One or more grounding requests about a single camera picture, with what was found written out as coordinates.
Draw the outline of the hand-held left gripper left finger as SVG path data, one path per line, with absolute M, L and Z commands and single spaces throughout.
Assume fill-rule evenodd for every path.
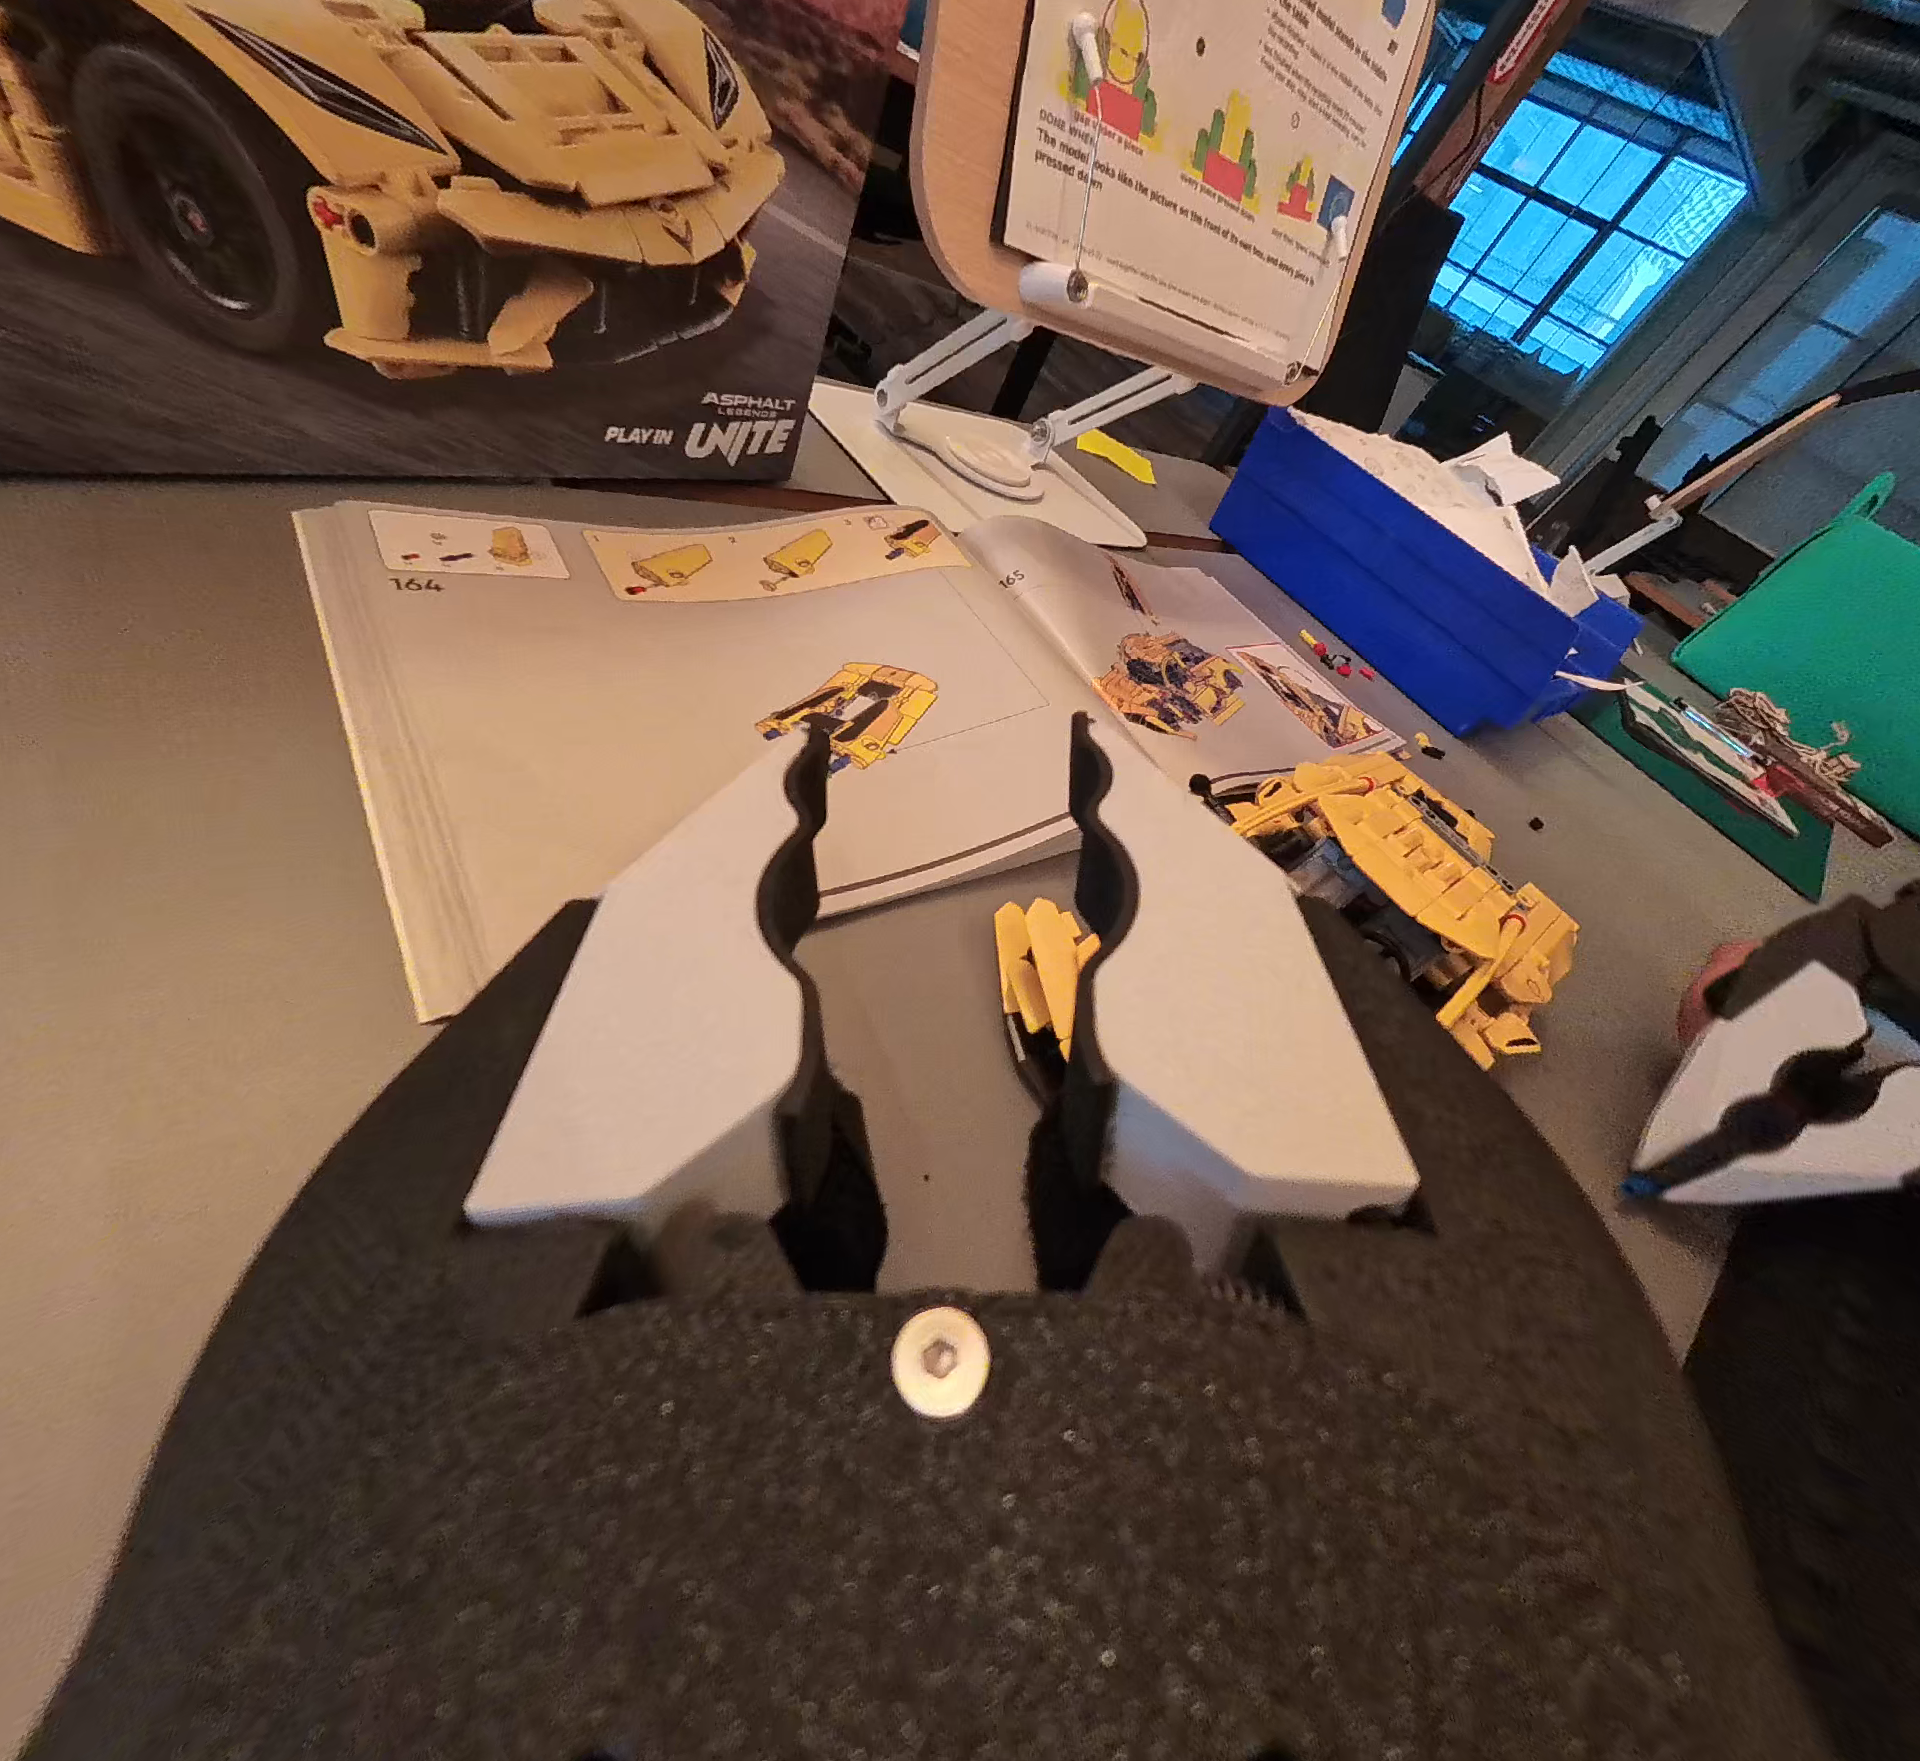
M 795 942 L 820 905 L 828 778 L 828 733 L 809 721 L 613 878 L 468 1188 L 468 1225 L 659 1231 L 694 1203 L 782 1209 L 782 1105 L 822 1064 Z

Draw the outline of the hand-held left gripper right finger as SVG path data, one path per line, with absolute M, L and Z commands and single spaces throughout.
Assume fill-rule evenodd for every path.
M 1268 1221 L 1399 1221 L 1419 1168 L 1283 873 L 1122 735 L 1070 718 L 1068 1268 L 1127 1214 L 1202 1268 Z

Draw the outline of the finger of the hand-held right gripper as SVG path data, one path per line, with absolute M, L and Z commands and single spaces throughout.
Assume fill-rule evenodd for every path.
M 1882 1041 L 1848 980 L 1813 963 L 1702 1029 L 1634 1172 L 1879 1172 Z
M 1779 1204 L 1916 1184 L 1918 1067 L 1866 1052 L 1692 1059 L 1659 1101 L 1630 1171 L 1668 1204 Z

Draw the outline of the yellow brick subassembly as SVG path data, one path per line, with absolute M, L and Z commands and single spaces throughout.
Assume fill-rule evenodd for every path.
M 1056 1072 L 1070 1057 L 1079 977 L 1100 935 L 1051 899 L 1002 904 L 993 915 L 999 1007 L 1017 1063 Z

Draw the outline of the yellow brick car model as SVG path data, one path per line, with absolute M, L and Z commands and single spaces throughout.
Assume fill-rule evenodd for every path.
M 1495 864 L 1491 829 L 1388 752 L 1192 774 L 1190 790 L 1333 905 L 1484 1071 L 1536 1055 L 1536 1013 L 1573 966 L 1578 921 Z

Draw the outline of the grey desk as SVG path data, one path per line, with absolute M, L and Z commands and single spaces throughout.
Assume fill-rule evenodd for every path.
M 457 1227 L 587 909 L 347 1122 L 317 644 L 184 491 L 6 518 L 6 1751 L 1826 1756 L 1613 1237 L 1333 921 L 1436 1230 L 966 1300 L 925 1421 L 906 1303 Z

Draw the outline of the person's right hand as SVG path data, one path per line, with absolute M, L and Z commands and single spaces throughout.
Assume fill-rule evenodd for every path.
M 1725 998 L 1720 982 L 1735 977 L 1762 946 L 1759 937 L 1735 937 L 1720 942 L 1692 974 L 1676 1008 L 1676 1042 L 1687 1050 L 1694 1039 L 1716 1018 L 1716 997 Z

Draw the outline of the green storage bin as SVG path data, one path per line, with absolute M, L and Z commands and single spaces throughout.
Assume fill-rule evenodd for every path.
M 1822 897 L 1833 826 L 1763 788 L 1757 748 L 1722 721 L 1649 681 L 1585 692 L 1570 714 L 1797 897 Z

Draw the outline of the model kit box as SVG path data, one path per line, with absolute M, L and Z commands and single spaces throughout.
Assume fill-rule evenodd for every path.
M 1627 739 L 1702 780 L 1744 823 L 1797 840 L 1807 816 L 1868 846 L 1895 837 L 1891 819 L 1855 790 L 1862 766 L 1844 724 L 1826 744 L 1797 741 L 1788 709 L 1763 692 L 1735 690 L 1699 709 L 1645 681 L 1624 684 L 1613 713 Z

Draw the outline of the open instruction booklet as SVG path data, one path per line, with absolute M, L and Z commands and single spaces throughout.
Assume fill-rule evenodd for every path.
M 1400 747 L 1213 573 L 1022 513 L 615 528 L 347 499 L 295 528 L 424 1020 L 813 718 L 826 919 L 1068 849 L 1073 709 L 1177 784 Z

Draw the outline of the black studded mat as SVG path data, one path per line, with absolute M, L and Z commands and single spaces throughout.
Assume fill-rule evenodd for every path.
M 1741 1217 L 1684 1362 L 1837 1756 L 1918 1756 L 1918 1199 Z

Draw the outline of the green board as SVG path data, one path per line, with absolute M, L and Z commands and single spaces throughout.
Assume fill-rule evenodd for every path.
M 1766 696 L 1807 747 L 1839 724 L 1858 762 L 1855 788 L 1918 834 L 1918 546 L 1882 523 L 1895 489 L 1895 473 L 1872 477 L 1683 639 L 1673 664 L 1709 692 Z

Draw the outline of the scattered small brick pins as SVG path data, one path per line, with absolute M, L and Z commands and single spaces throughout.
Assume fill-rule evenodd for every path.
M 1377 669 L 1372 669 L 1367 660 L 1356 660 L 1343 644 L 1330 644 L 1306 626 L 1301 626 L 1297 641 L 1330 675 L 1355 681 L 1356 685 L 1367 684 L 1372 688 L 1372 696 L 1367 696 L 1370 701 L 1379 701 L 1382 696 L 1388 698 L 1393 714 L 1379 724 L 1400 726 L 1411 741 L 1406 755 L 1411 755 L 1419 764 L 1448 764 L 1452 774 L 1466 772 L 1466 748 L 1459 747 L 1452 735 L 1441 730 L 1438 721 L 1433 721 L 1426 713 L 1416 713 L 1404 692 L 1387 684 Z

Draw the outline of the blue storage bin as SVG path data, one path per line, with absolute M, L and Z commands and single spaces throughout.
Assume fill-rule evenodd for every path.
M 1255 431 L 1213 534 L 1457 737 L 1573 709 L 1644 631 L 1611 595 L 1556 608 L 1283 407 Z

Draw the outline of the crumpled white paper bags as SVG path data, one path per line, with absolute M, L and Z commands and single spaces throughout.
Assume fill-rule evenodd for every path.
M 1578 617 L 1604 600 L 1579 552 L 1545 564 L 1534 559 L 1519 510 L 1545 494 L 1558 477 L 1519 453 L 1509 434 L 1502 431 L 1464 456 L 1441 461 L 1387 434 L 1343 426 L 1301 407 L 1286 407 L 1283 413 L 1545 597 L 1558 612 Z

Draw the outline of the dark toy car set box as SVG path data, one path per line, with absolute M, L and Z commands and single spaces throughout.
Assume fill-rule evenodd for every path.
M 909 0 L 2 0 L 6 477 L 782 485 Z

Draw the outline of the printed instruction sheet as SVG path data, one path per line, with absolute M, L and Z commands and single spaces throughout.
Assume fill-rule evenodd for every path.
M 1028 0 L 997 240 L 1059 328 L 1256 396 L 1321 364 L 1436 0 Z

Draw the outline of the document stand with sheet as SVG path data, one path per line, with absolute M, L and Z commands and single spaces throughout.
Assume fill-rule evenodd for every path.
M 912 185 L 922 232 L 948 284 L 980 310 L 1012 309 L 1018 295 L 1022 260 L 997 240 L 997 205 L 1026 10 L 1028 0 L 929 0 L 922 47 L 912 131 Z M 1346 306 L 1356 268 L 1346 281 Z

